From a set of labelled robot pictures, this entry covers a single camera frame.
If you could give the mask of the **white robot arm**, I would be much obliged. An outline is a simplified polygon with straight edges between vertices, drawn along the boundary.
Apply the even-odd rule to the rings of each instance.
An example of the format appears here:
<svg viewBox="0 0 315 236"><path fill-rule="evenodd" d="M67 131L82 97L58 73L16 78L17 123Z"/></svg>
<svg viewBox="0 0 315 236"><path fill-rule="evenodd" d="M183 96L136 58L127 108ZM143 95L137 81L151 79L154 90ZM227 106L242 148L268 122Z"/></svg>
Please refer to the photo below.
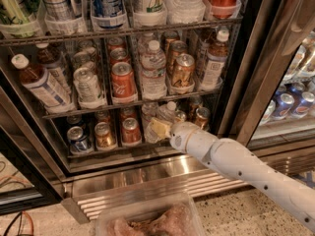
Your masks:
<svg viewBox="0 0 315 236"><path fill-rule="evenodd" d="M191 122L172 124L154 118L149 128L221 176L255 187L315 232L315 190L270 167L241 143L220 139Z"/></svg>

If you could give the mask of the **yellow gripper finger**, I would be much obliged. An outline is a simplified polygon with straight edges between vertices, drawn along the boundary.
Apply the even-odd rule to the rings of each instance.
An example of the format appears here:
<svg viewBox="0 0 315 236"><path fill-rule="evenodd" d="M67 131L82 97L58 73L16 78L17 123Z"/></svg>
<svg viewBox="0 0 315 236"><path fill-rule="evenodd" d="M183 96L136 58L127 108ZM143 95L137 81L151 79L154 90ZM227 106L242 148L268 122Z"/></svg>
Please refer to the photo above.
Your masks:
<svg viewBox="0 0 315 236"><path fill-rule="evenodd" d="M150 126L153 132L160 139L168 139L170 137L170 130L172 127L172 124L170 122L154 117L150 122Z"/></svg>

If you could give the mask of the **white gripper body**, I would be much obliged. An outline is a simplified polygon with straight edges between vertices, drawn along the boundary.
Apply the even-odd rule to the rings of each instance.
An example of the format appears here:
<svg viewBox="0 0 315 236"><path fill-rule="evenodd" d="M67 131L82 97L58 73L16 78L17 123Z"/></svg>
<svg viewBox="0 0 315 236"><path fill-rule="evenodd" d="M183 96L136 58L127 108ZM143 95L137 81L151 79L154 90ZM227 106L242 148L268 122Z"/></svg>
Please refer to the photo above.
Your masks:
<svg viewBox="0 0 315 236"><path fill-rule="evenodd" d="M176 123L170 130L170 144L183 153L203 153L205 132L190 122Z"/></svg>

